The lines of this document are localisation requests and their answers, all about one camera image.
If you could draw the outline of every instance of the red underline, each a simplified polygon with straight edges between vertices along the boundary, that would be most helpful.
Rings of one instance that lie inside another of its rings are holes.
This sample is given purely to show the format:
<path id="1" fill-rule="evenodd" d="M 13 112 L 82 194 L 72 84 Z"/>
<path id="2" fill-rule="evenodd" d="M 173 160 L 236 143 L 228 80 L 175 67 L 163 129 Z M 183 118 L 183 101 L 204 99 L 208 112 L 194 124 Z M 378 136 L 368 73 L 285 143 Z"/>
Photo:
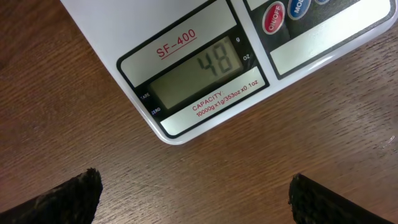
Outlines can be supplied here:
<path id="1" fill-rule="evenodd" d="M 163 59 L 165 59 L 165 58 L 167 58 L 168 56 L 170 56 L 172 53 L 174 53 L 174 52 L 176 52 L 176 51 L 180 50 L 180 49 L 181 49 L 183 46 L 185 46 L 185 45 L 189 44 L 190 42 L 192 42 L 192 41 L 194 41 L 194 40 L 196 40 L 196 39 L 197 39 L 197 37 L 195 37 L 194 39 L 190 40 L 188 43 L 186 43 L 186 44 L 182 45 L 181 47 L 179 47 L 179 48 L 175 49 L 173 52 L 171 52 L 171 53 L 169 53 L 168 55 L 166 55 L 166 57 L 162 58 L 162 60 L 163 60 Z"/>

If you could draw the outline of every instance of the brown wooden surface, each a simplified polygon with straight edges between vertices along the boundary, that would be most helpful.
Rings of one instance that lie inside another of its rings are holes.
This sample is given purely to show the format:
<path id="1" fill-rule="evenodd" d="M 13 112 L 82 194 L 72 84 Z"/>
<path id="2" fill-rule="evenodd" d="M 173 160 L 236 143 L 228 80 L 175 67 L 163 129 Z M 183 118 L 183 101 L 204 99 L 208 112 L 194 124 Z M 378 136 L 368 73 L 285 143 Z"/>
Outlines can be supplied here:
<path id="1" fill-rule="evenodd" d="M 293 223 L 302 172 L 398 223 L 398 25 L 169 146 L 60 2 L 0 4 L 0 211 L 95 167 L 95 223 Z"/>

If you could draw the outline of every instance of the oval button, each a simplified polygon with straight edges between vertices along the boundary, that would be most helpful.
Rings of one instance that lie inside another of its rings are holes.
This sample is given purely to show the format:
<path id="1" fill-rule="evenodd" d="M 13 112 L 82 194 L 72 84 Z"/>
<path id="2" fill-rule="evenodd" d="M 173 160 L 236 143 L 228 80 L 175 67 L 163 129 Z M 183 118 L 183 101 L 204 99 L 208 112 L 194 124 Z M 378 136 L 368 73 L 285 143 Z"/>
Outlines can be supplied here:
<path id="1" fill-rule="evenodd" d="M 329 2 L 329 0 L 315 0 L 315 2 L 318 4 L 326 4 Z"/>
<path id="2" fill-rule="evenodd" d="M 272 3 L 262 18 L 262 29 L 268 35 L 275 34 L 285 21 L 285 6 L 280 1 Z"/>
<path id="3" fill-rule="evenodd" d="M 308 11 L 311 0 L 290 0 L 287 13 L 293 20 L 301 19 Z"/>

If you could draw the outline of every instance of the wooden table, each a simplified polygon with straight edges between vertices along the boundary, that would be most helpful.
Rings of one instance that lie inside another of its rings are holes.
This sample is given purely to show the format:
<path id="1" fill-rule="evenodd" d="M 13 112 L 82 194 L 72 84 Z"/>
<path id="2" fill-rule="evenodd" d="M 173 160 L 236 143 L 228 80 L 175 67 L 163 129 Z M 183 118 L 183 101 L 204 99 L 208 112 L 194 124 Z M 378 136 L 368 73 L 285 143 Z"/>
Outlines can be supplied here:
<path id="1" fill-rule="evenodd" d="M 169 146 L 59 1 L 0 4 L 0 211 L 95 167 L 94 223 L 293 223 L 301 172 L 398 222 L 398 25 Z"/>

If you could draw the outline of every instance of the white scale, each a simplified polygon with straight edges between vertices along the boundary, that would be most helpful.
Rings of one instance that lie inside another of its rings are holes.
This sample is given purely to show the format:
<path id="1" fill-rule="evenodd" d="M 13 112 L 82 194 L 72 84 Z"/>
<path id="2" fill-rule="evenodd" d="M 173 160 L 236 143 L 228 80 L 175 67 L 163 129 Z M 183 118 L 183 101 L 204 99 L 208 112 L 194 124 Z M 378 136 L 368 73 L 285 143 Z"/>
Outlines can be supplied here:
<path id="1" fill-rule="evenodd" d="M 398 0 L 62 0 L 156 135 L 185 143 L 388 30 Z"/>

